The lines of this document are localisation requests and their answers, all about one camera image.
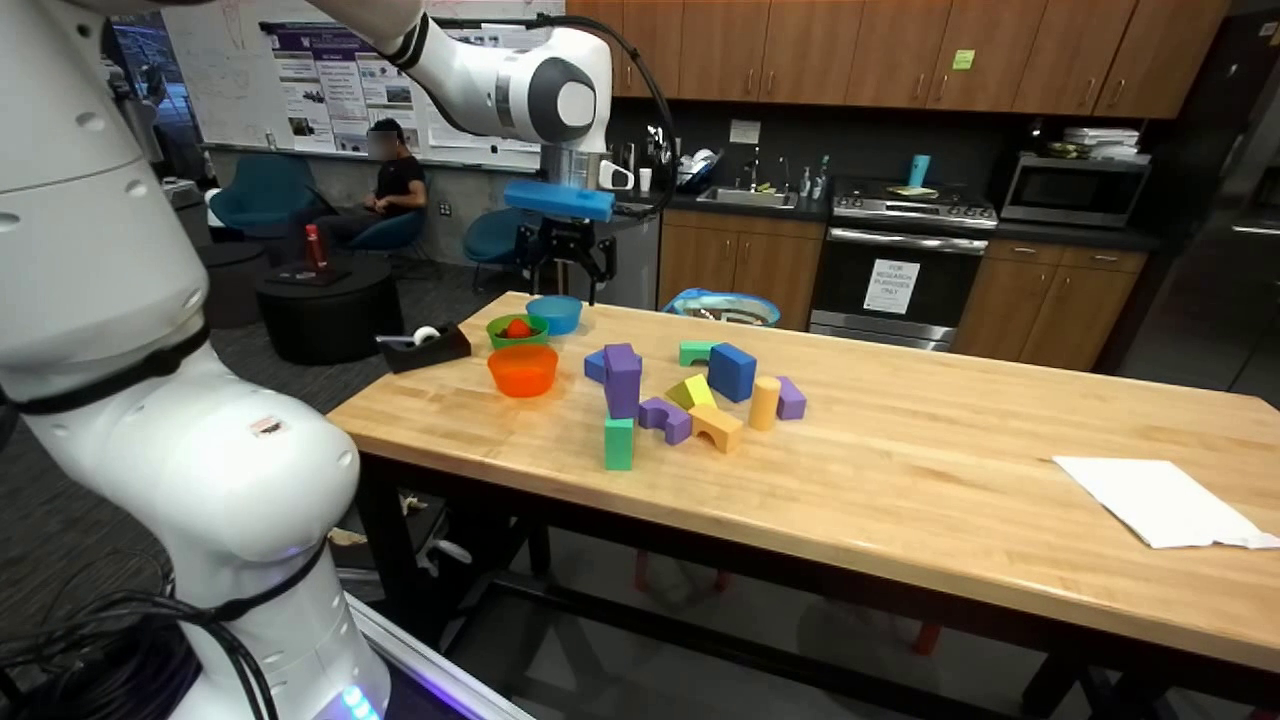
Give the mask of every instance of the green block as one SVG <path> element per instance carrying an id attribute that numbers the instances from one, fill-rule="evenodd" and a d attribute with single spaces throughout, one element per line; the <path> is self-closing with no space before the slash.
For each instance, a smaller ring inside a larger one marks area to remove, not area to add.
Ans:
<path id="1" fill-rule="evenodd" d="M 638 463 L 638 420 L 603 420 L 603 466 L 632 466 Z"/>
<path id="2" fill-rule="evenodd" d="M 681 365 L 707 365 L 713 348 L 718 348 L 718 338 L 686 338 L 681 343 Z"/>

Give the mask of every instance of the white paper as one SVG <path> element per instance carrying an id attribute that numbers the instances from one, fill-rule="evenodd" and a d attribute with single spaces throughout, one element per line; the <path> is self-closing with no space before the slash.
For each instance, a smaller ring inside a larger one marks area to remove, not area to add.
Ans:
<path id="1" fill-rule="evenodd" d="M 877 260 L 863 308 L 904 315 L 915 295 L 922 263 L 910 260 Z"/>
<path id="2" fill-rule="evenodd" d="M 1169 460 L 1056 456 L 1056 463 L 1153 546 L 1280 546 Z"/>

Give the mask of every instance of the microwave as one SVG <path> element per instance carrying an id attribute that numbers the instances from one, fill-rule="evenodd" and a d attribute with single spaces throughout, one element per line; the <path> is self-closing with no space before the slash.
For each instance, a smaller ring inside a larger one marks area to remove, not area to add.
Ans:
<path id="1" fill-rule="evenodd" d="M 1001 221 L 1127 227 L 1150 160 L 1056 160 L 1022 153 Z"/>

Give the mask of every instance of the kitchen cabinet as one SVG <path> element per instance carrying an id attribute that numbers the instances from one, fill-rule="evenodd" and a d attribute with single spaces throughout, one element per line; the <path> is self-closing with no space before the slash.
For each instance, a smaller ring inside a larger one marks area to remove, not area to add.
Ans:
<path id="1" fill-rule="evenodd" d="M 1001 110 L 1018 105 L 1048 0 L 952 0 L 930 107 Z"/>
<path id="2" fill-rule="evenodd" d="M 1095 114 L 1176 114 L 1230 6 L 1234 0 L 1139 0 Z"/>
<path id="3" fill-rule="evenodd" d="M 952 0 L 863 0 L 843 105 L 922 107 L 931 86 Z"/>
<path id="4" fill-rule="evenodd" d="M 664 96 L 681 96 L 681 12 L 686 0 L 564 0 L 570 17 L 587 17 L 621 31 L 664 86 Z M 638 64 L 614 45 L 614 96 L 649 96 Z"/>
<path id="5" fill-rule="evenodd" d="M 808 322 L 824 227 L 779 217 L 664 211 L 660 295 L 723 289 L 772 298 L 783 327 Z"/>
<path id="6" fill-rule="evenodd" d="M 960 319 L 960 351 L 1092 369 L 1146 251 L 992 239 Z"/>
<path id="7" fill-rule="evenodd" d="M 688 0 L 681 96 L 839 105 L 863 0 Z"/>
<path id="8" fill-rule="evenodd" d="M 1135 0 L 1054 0 L 1041 12 L 1013 107 L 1087 114 Z"/>

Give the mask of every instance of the teal block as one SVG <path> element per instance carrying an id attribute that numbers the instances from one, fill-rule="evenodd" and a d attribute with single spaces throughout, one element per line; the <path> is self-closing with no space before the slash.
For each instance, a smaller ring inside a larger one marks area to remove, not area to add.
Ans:
<path id="1" fill-rule="evenodd" d="M 630 471 L 638 463 L 638 420 L 603 420 L 603 466 Z"/>

